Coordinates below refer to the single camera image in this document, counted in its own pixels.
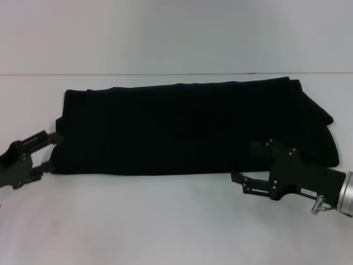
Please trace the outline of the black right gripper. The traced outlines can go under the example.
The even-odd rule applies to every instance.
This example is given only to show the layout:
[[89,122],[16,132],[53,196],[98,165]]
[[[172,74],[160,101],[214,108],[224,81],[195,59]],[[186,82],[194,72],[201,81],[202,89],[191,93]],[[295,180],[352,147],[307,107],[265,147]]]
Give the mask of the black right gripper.
[[346,173],[309,164],[301,160],[296,148],[290,148],[273,139],[267,142],[251,142],[252,156],[273,159],[269,181],[254,179],[239,172],[231,173],[231,180],[240,184],[244,194],[270,197],[280,200],[288,194],[298,194],[311,199],[319,195],[325,201],[337,201]]

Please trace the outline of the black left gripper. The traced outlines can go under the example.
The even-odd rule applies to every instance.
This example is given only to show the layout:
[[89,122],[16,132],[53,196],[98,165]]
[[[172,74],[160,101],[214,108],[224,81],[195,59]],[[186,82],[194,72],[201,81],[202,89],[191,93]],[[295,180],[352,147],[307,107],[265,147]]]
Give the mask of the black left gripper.
[[19,189],[23,185],[40,181],[45,173],[52,172],[51,161],[33,168],[31,152],[60,144],[62,141],[63,138],[58,132],[48,134],[43,130],[23,141],[11,143],[8,150],[1,155],[1,188],[11,186],[13,189]]

